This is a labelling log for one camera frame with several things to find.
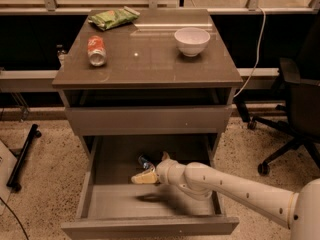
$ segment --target white bowl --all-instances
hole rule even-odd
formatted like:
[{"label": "white bowl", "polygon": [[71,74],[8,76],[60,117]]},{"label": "white bowl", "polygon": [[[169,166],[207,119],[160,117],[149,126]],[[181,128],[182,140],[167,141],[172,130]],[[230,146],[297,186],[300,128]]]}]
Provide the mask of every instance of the white bowl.
[{"label": "white bowl", "polygon": [[197,56],[208,45],[210,34],[200,28],[181,28],[174,33],[179,50],[188,57]]}]

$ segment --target black office chair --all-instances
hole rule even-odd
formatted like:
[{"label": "black office chair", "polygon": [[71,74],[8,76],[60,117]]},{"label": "black office chair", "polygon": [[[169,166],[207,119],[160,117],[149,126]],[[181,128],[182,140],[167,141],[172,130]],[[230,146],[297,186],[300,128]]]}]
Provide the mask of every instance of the black office chair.
[{"label": "black office chair", "polygon": [[256,127],[256,122],[293,136],[293,139],[267,157],[258,166],[260,175],[270,172],[269,163],[290,149],[304,145],[314,162],[320,168],[320,154],[315,143],[320,143],[320,16],[310,30],[306,41],[295,60],[280,59],[279,79],[285,84],[284,110],[288,122],[274,122],[253,116],[248,123],[249,129]]}]

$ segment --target black cable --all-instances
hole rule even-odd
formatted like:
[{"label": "black cable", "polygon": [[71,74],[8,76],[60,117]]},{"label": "black cable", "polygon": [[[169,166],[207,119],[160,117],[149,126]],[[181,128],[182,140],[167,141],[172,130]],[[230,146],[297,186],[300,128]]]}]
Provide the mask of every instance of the black cable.
[{"label": "black cable", "polygon": [[0,196],[0,200],[1,200],[1,202],[5,205],[5,207],[8,208],[8,210],[12,213],[12,215],[16,218],[16,220],[18,221],[18,223],[19,223],[19,225],[20,225],[20,227],[21,227],[24,235],[26,236],[26,239],[29,240],[29,237],[28,237],[28,235],[27,235],[27,232],[25,231],[24,227],[22,226],[22,224],[21,224],[19,218],[17,217],[17,215],[11,210],[11,208],[9,207],[9,205],[7,205],[7,203],[6,203],[5,201],[3,201],[3,199],[1,198],[1,196]]}]

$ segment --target drawer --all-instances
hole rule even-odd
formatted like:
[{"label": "drawer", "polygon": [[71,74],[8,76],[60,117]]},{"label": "drawer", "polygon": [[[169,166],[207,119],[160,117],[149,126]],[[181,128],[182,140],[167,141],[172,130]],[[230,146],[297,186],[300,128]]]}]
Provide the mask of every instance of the drawer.
[{"label": "drawer", "polygon": [[66,108],[76,135],[224,132],[230,105],[201,107]]},{"label": "drawer", "polygon": [[213,199],[197,201],[167,185],[134,185],[147,154],[155,163],[163,151],[187,164],[210,164],[203,134],[95,137],[74,222],[62,224],[71,239],[231,234],[238,218],[216,213]]}]

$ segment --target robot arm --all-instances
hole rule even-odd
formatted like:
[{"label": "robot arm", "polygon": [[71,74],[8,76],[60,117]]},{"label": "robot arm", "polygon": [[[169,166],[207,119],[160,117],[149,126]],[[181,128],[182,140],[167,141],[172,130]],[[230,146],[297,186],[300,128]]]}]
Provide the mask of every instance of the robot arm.
[{"label": "robot arm", "polygon": [[320,235],[320,180],[309,183],[298,194],[226,174],[201,163],[179,164],[165,153],[155,169],[133,176],[132,182],[175,185],[200,201],[216,191],[292,229],[292,240],[318,239]]}]

